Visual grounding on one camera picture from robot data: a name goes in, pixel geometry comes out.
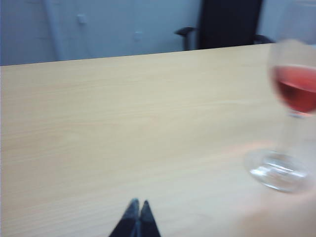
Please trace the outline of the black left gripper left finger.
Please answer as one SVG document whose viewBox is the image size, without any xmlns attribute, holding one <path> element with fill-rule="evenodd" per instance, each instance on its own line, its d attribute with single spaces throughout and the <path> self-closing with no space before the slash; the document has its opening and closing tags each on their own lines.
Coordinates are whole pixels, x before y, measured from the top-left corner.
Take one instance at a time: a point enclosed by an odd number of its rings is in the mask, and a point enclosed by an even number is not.
<svg viewBox="0 0 316 237">
<path fill-rule="evenodd" d="M 133 198 L 109 237 L 139 237 L 139 200 Z"/>
</svg>

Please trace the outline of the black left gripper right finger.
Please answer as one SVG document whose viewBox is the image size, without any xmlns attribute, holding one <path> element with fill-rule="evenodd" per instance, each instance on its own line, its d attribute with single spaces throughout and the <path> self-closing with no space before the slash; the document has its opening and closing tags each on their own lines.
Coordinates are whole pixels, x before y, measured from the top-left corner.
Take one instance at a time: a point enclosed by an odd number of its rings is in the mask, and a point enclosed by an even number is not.
<svg viewBox="0 0 316 237">
<path fill-rule="evenodd" d="M 160 232 L 151 211 L 150 204 L 147 200 L 144 201 L 141 209 L 140 222 L 140 231 L 142 237 L 160 237 Z"/>
</svg>

